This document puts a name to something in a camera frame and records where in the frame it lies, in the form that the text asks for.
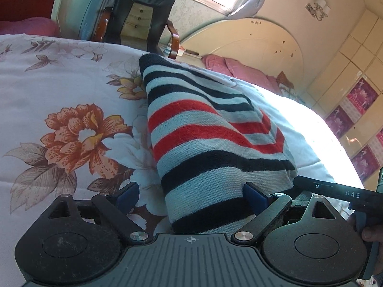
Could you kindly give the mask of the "person's right hand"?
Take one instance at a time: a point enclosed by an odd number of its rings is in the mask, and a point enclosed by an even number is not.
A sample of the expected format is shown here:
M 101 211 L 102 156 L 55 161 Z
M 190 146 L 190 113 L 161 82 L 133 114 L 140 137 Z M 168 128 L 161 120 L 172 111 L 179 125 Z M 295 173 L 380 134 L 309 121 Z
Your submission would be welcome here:
M 367 242 L 383 242 L 383 227 L 382 225 L 365 227 L 361 235 L 362 239 Z

